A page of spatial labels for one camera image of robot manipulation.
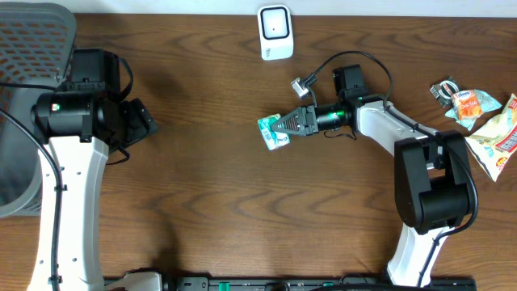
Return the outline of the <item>teal tissue box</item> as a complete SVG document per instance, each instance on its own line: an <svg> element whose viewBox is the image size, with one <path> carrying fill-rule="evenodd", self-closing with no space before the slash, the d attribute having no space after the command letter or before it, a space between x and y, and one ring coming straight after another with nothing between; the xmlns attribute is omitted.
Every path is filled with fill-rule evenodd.
<svg viewBox="0 0 517 291"><path fill-rule="evenodd" d="M280 114L275 114L258 120L258 127L269 150L277 150L290 143L289 135L286 133L277 133L272 130L272 125L279 120L280 117Z"/></svg>

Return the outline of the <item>orange small packet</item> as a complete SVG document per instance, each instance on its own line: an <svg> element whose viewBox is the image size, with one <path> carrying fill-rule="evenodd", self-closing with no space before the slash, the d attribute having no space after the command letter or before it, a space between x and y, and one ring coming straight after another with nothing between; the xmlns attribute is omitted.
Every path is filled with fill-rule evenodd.
<svg viewBox="0 0 517 291"><path fill-rule="evenodd" d="M483 114L474 90L457 92L452 95L451 100L459 120L476 120Z"/></svg>

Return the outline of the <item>mint green wipes pack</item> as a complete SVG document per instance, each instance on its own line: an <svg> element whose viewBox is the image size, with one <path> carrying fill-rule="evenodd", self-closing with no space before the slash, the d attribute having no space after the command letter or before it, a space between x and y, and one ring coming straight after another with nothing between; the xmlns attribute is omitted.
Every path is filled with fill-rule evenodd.
<svg viewBox="0 0 517 291"><path fill-rule="evenodd" d="M481 104L481 108L483 110L483 114L486 113L486 112L495 111L495 110L499 109L502 106L495 98L493 98L491 95L487 94L486 92L480 91L480 90L477 90L477 89L474 89L474 91L475 91L475 93L477 95L477 98L478 98L480 104ZM460 124L461 126L465 127L468 131L470 131L473 128L476 120L479 118L478 117L476 120L459 120L457 115L456 115L456 113L455 113L453 105L452 105L452 108L449 109L445 113L445 116L448 117L448 118L452 118L453 120L456 121L457 124Z"/></svg>

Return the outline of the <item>cream snack bag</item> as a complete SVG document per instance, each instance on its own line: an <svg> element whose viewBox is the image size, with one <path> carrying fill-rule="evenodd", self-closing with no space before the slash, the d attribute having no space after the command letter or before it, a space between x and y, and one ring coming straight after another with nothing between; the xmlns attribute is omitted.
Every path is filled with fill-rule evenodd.
<svg viewBox="0 0 517 291"><path fill-rule="evenodd" d="M465 141L481 168L496 182L516 151L516 95L512 94L503 110Z"/></svg>

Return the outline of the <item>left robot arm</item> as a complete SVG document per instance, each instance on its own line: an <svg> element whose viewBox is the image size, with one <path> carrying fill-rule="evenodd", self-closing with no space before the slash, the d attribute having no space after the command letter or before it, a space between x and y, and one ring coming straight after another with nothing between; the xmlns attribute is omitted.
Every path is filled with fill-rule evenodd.
<svg viewBox="0 0 517 291"><path fill-rule="evenodd" d="M30 290L164 290L158 271L130 271L104 280L99 254L99 202L112 152L158 129L139 99L121 86L125 59L100 48L72 53L69 79L43 93L32 107L42 174L36 264Z"/></svg>

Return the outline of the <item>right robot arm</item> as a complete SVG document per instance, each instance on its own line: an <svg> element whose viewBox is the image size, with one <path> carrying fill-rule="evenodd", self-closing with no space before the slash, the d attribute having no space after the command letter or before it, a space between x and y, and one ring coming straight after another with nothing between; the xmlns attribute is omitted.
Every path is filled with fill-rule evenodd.
<svg viewBox="0 0 517 291"><path fill-rule="evenodd" d="M306 137L348 126L389 152L403 227L386 271L393 285L428 287L442 242L467 230L478 214L464 137L423 126L399 112L387 96L371 94L359 65L335 69L333 79L337 103L298 107L270 129Z"/></svg>

